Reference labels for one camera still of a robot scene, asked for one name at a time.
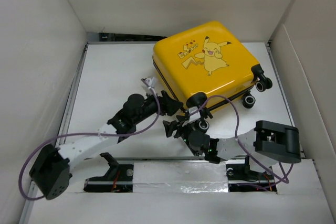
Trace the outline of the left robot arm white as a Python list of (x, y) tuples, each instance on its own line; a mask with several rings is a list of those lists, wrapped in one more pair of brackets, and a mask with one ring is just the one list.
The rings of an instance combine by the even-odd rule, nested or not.
[(155, 91), (146, 96), (132, 94), (97, 132), (83, 133), (80, 139), (59, 147), (51, 143), (43, 146), (29, 175), (45, 199), (55, 199), (67, 189), (71, 172), (79, 163), (105, 147), (139, 134), (136, 125), (150, 116), (173, 116), (182, 106), (182, 102), (172, 99), (165, 91), (161, 95)]

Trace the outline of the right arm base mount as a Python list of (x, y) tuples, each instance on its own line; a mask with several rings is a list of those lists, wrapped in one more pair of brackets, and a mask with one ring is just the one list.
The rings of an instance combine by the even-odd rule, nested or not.
[(275, 185), (271, 187), (273, 176), (252, 171), (245, 164), (227, 164), (226, 176), (230, 193), (277, 191)]

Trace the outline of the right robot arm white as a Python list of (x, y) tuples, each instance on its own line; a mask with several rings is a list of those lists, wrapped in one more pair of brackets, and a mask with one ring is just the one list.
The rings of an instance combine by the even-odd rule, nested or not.
[(255, 178), (279, 162), (297, 164), (301, 162), (299, 131), (296, 127), (269, 121), (257, 121), (256, 126), (238, 138), (213, 138), (207, 134), (209, 123), (196, 120), (192, 123), (164, 121), (166, 137), (182, 138), (194, 156), (204, 156), (210, 163), (246, 155), (249, 162), (243, 174)]

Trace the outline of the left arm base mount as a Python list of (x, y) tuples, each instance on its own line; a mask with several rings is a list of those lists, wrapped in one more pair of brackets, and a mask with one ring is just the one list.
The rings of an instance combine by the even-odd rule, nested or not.
[(87, 193), (132, 193), (133, 164), (119, 164), (110, 153), (101, 153), (109, 169), (103, 176), (86, 179), (83, 190)]

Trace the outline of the yellow Pikachu suitcase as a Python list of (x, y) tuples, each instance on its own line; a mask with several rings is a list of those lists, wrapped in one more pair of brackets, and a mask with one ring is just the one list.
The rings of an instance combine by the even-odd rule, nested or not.
[(220, 22), (212, 21), (158, 41), (153, 65), (170, 97), (182, 102), (183, 111), (200, 108), (202, 118), (242, 99), (252, 108), (252, 88), (272, 88), (259, 61)]

